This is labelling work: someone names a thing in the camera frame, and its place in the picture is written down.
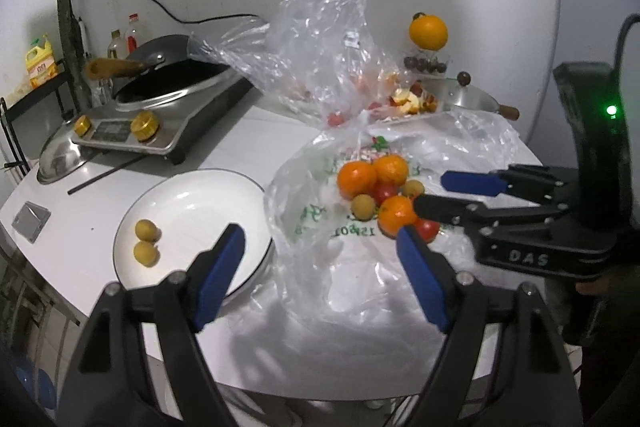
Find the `red tomato front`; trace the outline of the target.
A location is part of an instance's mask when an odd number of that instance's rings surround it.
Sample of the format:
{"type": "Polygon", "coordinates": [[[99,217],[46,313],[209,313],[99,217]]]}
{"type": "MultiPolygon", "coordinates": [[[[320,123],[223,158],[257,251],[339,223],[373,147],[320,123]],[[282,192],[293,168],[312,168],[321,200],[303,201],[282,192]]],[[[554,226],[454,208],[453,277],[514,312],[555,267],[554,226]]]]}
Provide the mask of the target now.
{"type": "Polygon", "coordinates": [[[436,239],[440,230],[440,224],[436,221],[419,218],[413,222],[413,228],[416,230],[416,233],[419,234],[421,239],[423,239],[425,243],[429,244],[436,239]]]}

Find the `red tomato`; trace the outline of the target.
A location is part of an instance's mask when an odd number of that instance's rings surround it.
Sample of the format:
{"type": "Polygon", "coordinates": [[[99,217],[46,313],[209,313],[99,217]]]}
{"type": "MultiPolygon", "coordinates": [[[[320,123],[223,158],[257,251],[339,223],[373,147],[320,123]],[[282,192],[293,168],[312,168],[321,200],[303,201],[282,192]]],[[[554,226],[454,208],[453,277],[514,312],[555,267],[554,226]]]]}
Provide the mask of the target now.
{"type": "Polygon", "coordinates": [[[378,182],[373,187],[372,197],[375,201],[375,205],[381,207],[386,199],[396,196],[398,192],[399,188],[393,183],[378,182]]]}
{"type": "Polygon", "coordinates": [[[436,221],[419,218],[413,222],[413,228],[416,230],[416,233],[419,234],[421,239],[423,239],[425,243],[429,244],[436,239],[440,230],[440,224],[436,221]]]}

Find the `green longan back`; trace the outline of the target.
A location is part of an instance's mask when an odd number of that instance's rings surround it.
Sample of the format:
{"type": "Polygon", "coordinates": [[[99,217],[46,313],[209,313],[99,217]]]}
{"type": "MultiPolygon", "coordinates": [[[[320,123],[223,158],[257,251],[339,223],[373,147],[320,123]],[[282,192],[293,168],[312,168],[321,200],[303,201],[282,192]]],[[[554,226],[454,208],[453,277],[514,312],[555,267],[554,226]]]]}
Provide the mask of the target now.
{"type": "Polygon", "coordinates": [[[414,199],[425,193],[425,186],[417,179],[410,179],[400,188],[400,193],[402,196],[414,199]]]}

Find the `green longan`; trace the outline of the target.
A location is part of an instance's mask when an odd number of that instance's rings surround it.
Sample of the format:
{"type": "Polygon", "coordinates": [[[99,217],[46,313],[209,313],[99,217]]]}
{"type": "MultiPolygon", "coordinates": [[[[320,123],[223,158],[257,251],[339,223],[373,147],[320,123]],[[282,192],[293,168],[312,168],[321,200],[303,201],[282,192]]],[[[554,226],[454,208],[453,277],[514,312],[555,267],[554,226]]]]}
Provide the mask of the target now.
{"type": "Polygon", "coordinates": [[[134,234],[143,242],[155,243],[160,238],[160,229],[149,219],[141,219],[134,225],[134,234]]]}
{"type": "Polygon", "coordinates": [[[134,259],[145,268],[152,268],[160,259],[160,252],[153,243],[139,241],[134,245],[134,259]]]}
{"type": "Polygon", "coordinates": [[[350,211],[356,220],[369,221],[376,213],[375,199],[369,194],[360,194],[352,199],[350,211]]]}
{"type": "Polygon", "coordinates": [[[414,199],[425,193],[425,186],[417,179],[410,179],[400,188],[400,193],[402,196],[414,199]]]}

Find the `orange mandarin front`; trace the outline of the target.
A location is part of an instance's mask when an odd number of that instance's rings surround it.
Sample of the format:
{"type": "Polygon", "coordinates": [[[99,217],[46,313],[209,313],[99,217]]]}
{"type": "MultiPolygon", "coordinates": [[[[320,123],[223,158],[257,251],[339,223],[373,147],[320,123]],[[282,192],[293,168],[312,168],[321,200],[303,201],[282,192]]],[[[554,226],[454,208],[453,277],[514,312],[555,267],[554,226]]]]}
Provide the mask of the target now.
{"type": "Polygon", "coordinates": [[[403,227],[413,225],[416,220],[418,216],[413,209],[413,200],[407,196],[392,196],[378,208],[378,227],[392,239],[403,227]]]}

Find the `orange mandarin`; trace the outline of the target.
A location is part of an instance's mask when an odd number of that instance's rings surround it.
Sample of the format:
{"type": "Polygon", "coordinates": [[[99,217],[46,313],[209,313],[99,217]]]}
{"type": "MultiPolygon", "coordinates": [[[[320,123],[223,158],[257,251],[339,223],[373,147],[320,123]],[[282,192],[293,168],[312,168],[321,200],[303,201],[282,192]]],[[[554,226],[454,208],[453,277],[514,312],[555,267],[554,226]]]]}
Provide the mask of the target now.
{"type": "Polygon", "coordinates": [[[396,154],[376,158],[373,161],[373,168],[378,177],[378,183],[401,187],[409,178],[408,162],[396,154]]]}
{"type": "Polygon", "coordinates": [[[413,209],[413,200],[407,196],[392,196],[378,208],[378,227],[392,239],[403,227],[413,225],[416,220],[418,216],[413,209]]]}
{"type": "Polygon", "coordinates": [[[352,200],[373,192],[378,173],[370,162],[355,160],[346,162],[337,173],[336,185],[344,199],[352,200]]]}

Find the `red tomato back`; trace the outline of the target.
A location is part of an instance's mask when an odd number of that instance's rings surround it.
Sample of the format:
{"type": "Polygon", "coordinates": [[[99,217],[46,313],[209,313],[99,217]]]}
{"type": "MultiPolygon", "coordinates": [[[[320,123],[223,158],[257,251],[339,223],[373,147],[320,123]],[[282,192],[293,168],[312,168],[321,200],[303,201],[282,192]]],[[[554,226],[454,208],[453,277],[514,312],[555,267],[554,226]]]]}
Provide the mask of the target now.
{"type": "Polygon", "coordinates": [[[375,201],[375,205],[381,207],[386,199],[396,196],[398,192],[399,188],[393,183],[378,182],[373,187],[372,197],[375,201]]]}

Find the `orange mandarin back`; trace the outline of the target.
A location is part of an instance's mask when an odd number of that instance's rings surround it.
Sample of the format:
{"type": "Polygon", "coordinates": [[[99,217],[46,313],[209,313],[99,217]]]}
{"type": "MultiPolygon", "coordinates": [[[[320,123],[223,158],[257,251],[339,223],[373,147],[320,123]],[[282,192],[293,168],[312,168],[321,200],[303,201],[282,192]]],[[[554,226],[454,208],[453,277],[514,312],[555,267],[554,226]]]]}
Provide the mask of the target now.
{"type": "Polygon", "coordinates": [[[378,177],[378,183],[401,187],[409,178],[408,162],[396,154],[376,158],[373,161],[373,168],[378,177]]]}

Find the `green longan front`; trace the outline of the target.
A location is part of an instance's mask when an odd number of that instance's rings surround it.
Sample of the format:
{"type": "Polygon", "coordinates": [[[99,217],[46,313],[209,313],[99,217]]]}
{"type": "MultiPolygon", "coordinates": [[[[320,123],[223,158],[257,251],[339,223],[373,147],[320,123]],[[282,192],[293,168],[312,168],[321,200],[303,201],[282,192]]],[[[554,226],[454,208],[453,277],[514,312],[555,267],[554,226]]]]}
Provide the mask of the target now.
{"type": "Polygon", "coordinates": [[[145,268],[152,268],[160,259],[160,252],[153,243],[139,241],[134,245],[134,259],[145,268]]]}

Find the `grey phone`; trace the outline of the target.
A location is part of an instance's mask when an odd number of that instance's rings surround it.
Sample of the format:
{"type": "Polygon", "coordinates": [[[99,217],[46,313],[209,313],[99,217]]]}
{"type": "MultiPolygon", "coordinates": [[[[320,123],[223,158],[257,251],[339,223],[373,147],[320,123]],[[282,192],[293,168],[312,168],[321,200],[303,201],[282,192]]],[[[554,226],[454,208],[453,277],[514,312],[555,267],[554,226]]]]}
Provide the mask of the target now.
{"type": "Polygon", "coordinates": [[[50,210],[46,207],[37,205],[34,202],[25,202],[22,208],[17,211],[12,221],[12,227],[26,241],[33,244],[38,239],[50,217],[50,210]]]}

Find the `black chopstick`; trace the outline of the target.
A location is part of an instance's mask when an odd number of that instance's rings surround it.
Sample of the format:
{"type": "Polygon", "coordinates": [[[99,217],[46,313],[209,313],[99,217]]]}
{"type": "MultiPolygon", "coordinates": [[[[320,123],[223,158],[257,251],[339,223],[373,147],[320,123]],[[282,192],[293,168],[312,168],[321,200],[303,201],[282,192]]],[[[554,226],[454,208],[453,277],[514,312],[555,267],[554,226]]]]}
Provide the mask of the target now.
{"type": "Polygon", "coordinates": [[[82,182],[81,184],[78,184],[78,185],[70,188],[67,191],[67,195],[70,195],[70,196],[75,195],[78,192],[80,192],[82,190],[85,190],[85,188],[95,184],[96,182],[102,181],[103,179],[107,178],[108,176],[111,176],[112,174],[114,174],[116,172],[119,172],[122,169],[126,169],[128,167],[136,165],[138,162],[142,161],[145,158],[146,158],[145,155],[139,155],[139,156],[137,156],[135,158],[128,159],[127,161],[123,162],[122,164],[120,164],[120,165],[118,165],[116,167],[113,167],[111,169],[108,169],[108,170],[98,174],[97,176],[94,176],[93,178],[91,178],[91,179],[89,179],[89,180],[87,180],[85,182],[82,182]]]}

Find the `clear plastic bag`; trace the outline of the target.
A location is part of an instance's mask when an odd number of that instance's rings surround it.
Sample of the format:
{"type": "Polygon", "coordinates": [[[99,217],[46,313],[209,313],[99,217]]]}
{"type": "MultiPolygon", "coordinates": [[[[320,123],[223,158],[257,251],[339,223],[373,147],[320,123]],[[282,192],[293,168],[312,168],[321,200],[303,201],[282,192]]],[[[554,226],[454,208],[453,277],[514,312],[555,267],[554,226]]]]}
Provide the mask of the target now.
{"type": "Polygon", "coordinates": [[[340,127],[386,104],[405,79],[374,42],[366,7],[367,0],[283,0],[270,22],[192,35],[188,53],[230,66],[311,126],[340,127]]]}

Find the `steel induction cooker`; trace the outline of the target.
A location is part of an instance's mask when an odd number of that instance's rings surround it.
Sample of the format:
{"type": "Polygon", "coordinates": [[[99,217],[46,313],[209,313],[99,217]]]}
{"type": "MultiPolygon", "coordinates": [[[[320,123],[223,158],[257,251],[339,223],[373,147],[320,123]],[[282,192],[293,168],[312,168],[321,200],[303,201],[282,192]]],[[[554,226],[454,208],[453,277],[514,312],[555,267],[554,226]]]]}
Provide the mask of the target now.
{"type": "Polygon", "coordinates": [[[73,142],[96,150],[160,156],[186,152],[252,89],[224,64],[189,61],[129,81],[113,101],[76,120],[73,142]]]}

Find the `oil bottle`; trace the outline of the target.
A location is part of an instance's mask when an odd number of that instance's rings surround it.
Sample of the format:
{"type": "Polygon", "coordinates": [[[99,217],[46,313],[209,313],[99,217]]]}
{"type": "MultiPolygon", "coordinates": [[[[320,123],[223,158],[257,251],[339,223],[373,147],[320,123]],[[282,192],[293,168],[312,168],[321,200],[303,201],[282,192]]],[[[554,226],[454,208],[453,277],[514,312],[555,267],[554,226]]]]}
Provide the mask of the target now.
{"type": "Polygon", "coordinates": [[[111,42],[107,47],[106,57],[122,60],[127,56],[127,46],[125,39],[122,38],[120,31],[115,29],[111,32],[111,42]]]}

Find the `red capped bottle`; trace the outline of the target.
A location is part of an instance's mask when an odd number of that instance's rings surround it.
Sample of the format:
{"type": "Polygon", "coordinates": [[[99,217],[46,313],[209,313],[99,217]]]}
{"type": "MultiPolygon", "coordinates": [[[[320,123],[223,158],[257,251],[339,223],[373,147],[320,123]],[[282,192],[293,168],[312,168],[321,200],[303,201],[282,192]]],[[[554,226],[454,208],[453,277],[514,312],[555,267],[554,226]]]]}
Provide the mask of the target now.
{"type": "Polygon", "coordinates": [[[139,27],[139,15],[132,13],[128,17],[128,26],[126,29],[126,46],[129,54],[134,52],[139,46],[141,46],[142,38],[139,27]]]}

